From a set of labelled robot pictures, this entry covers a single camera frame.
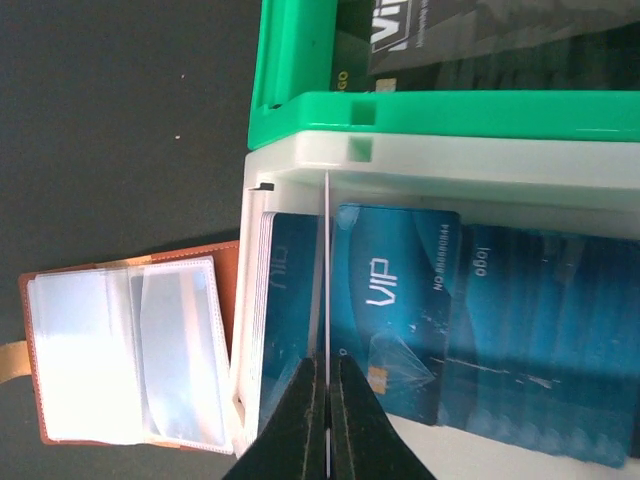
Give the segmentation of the green middle bin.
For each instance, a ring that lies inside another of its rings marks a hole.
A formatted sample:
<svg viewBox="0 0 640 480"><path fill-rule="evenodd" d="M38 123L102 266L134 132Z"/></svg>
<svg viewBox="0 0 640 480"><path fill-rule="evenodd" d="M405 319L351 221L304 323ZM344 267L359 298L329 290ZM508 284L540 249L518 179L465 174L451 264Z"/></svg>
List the green middle bin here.
<svg viewBox="0 0 640 480"><path fill-rule="evenodd" d="M333 1L263 2L249 149L307 130L535 140L639 139L636 91L332 91L336 9Z"/></svg>

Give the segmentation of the brown leather card holder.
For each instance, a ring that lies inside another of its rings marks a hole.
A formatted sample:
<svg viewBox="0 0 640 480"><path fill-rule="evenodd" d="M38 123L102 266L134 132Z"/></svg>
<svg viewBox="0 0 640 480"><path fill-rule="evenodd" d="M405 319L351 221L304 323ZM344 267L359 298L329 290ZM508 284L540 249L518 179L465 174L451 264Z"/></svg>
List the brown leather card holder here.
<svg viewBox="0 0 640 480"><path fill-rule="evenodd" d="M49 445L233 454L235 241L21 275L25 337L1 378L33 383Z"/></svg>

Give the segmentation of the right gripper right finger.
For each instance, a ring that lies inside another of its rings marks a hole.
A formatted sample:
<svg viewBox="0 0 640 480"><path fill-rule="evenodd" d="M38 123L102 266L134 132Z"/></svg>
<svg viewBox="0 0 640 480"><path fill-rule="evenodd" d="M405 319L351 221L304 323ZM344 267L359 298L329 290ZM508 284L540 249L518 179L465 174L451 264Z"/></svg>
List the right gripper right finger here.
<svg viewBox="0 0 640 480"><path fill-rule="evenodd" d="M357 362L330 359L328 389L332 479L432 479L400 438Z"/></svg>

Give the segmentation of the white bin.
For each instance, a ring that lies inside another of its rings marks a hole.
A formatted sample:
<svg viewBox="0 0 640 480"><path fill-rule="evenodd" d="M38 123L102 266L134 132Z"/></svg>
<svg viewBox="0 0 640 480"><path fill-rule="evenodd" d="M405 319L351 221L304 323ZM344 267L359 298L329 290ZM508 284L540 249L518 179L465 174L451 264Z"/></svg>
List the white bin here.
<svg viewBox="0 0 640 480"><path fill-rule="evenodd" d="M638 144L250 153L231 378L236 478L637 478Z"/></svg>

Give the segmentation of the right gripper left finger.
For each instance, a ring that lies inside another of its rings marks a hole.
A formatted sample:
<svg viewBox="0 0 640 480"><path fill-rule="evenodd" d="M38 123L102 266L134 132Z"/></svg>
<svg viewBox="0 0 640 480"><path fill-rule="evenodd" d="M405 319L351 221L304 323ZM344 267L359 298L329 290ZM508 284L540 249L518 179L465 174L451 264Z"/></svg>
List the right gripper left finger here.
<svg viewBox="0 0 640 480"><path fill-rule="evenodd" d="M303 359L262 433L227 479L325 479L326 363Z"/></svg>

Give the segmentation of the blue cards stack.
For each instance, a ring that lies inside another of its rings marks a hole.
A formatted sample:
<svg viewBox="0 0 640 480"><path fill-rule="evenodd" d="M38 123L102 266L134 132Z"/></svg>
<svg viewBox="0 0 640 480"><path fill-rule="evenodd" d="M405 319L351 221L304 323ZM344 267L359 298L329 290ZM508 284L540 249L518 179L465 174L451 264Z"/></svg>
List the blue cards stack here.
<svg viewBox="0 0 640 480"><path fill-rule="evenodd" d="M619 468L639 453L639 244L341 205L261 220L256 427L299 362L352 357L383 410Z"/></svg>

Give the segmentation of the black cards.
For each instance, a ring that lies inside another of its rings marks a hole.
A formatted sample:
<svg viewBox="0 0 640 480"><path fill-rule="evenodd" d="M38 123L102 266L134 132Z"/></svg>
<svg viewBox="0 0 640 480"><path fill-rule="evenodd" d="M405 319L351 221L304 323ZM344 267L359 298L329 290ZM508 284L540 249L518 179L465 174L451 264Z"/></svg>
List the black cards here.
<svg viewBox="0 0 640 480"><path fill-rule="evenodd" d="M636 90L636 1L340 1L340 92Z"/></svg>

